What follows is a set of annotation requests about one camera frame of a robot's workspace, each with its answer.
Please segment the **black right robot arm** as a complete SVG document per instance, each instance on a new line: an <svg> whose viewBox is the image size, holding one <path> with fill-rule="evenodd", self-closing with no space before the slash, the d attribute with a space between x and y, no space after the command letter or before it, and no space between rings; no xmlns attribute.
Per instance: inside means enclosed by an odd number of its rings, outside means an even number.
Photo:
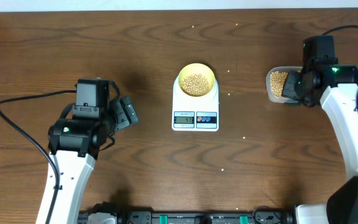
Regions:
<svg viewBox="0 0 358 224"><path fill-rule="evenodd" d="M334 128L347 181L326 203L297 206L296 222L358 223L358 69L338 63L330 35L305 39L302 60L300 72L289 72L282 95L321 106Z"/></svg>

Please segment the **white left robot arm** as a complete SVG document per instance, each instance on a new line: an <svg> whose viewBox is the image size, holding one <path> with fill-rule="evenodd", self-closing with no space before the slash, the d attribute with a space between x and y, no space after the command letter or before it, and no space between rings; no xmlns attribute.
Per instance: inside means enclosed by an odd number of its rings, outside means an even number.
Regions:
<svg viewBox="0 0 358 224"><path fill-rule="evenodd" d="M57 168L48 168L48 178L37 215L37 223L76 223L86 183L94 169L101 146L115 145L114 134L139 121L128 96L111 106L112 123L67 119L74 108L67 105L48 131L48 148Z"/></svg>

